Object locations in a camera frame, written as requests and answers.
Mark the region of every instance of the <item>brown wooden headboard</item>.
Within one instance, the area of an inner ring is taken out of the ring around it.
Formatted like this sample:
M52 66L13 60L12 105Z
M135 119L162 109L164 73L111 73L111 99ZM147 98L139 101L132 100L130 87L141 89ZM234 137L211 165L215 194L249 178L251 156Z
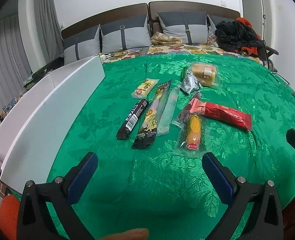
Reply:
M154 1L149 2L149 5L147 5L146 3L138 3L93 15L63 29L61 35L63 39L66 39L74 34L80 33L81 31L84 31L87 28L93 27L98 24L103 25L109 22L132 16L149 14L148 28L150 36L152 36L156 31L162 32L157 13L171 11L206 11L206 13L209 15L215 15L230 19L236 19L240 17L240 13L237 11L212 4L187 1Z
M228 9L225 7L186 1L155 1L149 2L149 13L152 25L152 34L155 32L162 33L158 12L172 12L172 11L206 11L208 15L214 15L229 19L236 19L240 17L238 11Z
M106 24L120 19L139 16L142 14L148 14L148 6L146 3L138 3L128 6L123 6L120 8L112 9L105 11L91 17L88 17L84 20L81 20L73 25L63 29L61 31L62 39L66 39L74 34L80 33L90 27L93 27L98 24Z

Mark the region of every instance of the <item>gray pillow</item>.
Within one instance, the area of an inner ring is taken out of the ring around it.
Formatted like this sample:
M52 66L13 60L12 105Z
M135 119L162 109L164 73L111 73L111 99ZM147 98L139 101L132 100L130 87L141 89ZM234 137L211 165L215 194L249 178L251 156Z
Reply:
M206 12L158 12L163 33L179 36L183 44L206 44Z
M220 23L222 21L226 21L226 22L233 22L233 21L235 21L233 19L219 17L219 16L214 16L214 15L209 15L209 18L212 20L212 22L214 23L215 26L218 25L218 23Z
M88 28L78 34L66 38L64 45L64 64L99 54L99 25Z
M100 29L103 54L151 45L147 14L107 23Z

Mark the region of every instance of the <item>blue gripper pad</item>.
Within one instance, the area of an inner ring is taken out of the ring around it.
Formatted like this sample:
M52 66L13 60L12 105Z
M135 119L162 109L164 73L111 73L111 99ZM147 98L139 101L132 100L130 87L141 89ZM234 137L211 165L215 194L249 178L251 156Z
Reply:
M67 187L67 201L70 205L78 203L87 184L96 171L97 166L97 155L95 153L91 153L91 156L86 160L80 171L76 174L75 178Z
M206 153L202 157L202 166L221 202L230 205L236 191L227 177L223 174L224 167L212 153Z

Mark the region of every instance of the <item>curtain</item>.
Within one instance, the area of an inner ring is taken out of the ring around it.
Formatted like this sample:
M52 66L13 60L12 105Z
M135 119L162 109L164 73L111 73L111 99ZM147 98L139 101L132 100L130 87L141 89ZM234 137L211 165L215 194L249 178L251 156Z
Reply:
M34 0L34 11L41 48L46 63L49 63L63 53L54 0Z
M15 14L0 21L0 111L23 91L23 82L30 74Z

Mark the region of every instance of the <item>bolt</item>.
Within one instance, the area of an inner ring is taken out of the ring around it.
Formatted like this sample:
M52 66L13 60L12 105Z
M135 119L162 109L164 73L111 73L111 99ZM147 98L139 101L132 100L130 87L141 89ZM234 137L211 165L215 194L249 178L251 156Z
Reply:
M238 177L238 182L244 183L244 182L246 182L246 179L243 177Z
M268 180L268 185L273 187L274 186L274 182L272 180Z
M33 185L33 181L32 180L29 180L26 184L25 184L27 187L30 187Z
M55 183L61 183L62 181L63 181L63 177L61 177L61 176L58 176L54 179Z

